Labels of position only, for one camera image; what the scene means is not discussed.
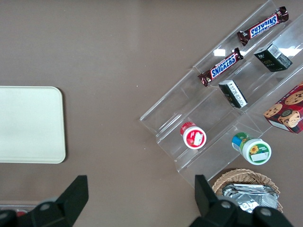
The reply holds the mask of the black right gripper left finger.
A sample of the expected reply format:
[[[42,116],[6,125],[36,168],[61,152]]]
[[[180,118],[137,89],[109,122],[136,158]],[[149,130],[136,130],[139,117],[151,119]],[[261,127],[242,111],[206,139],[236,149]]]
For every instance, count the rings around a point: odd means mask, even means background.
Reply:
[[[79,175],[55,200],[46,201],[18,216],[14,210],[0,212],[2,227],[72,227],[89,200],[88,178]]]

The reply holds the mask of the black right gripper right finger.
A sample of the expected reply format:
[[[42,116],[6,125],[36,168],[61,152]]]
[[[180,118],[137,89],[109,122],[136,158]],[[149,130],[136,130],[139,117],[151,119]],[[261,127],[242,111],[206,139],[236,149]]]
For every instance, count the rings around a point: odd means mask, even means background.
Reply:
[[[204,175],[195,176],[195,200],[200,212],[192,227],[291,227],[280,211],[256,207],[252,213],[243,211],[228,200],[215,195]]]

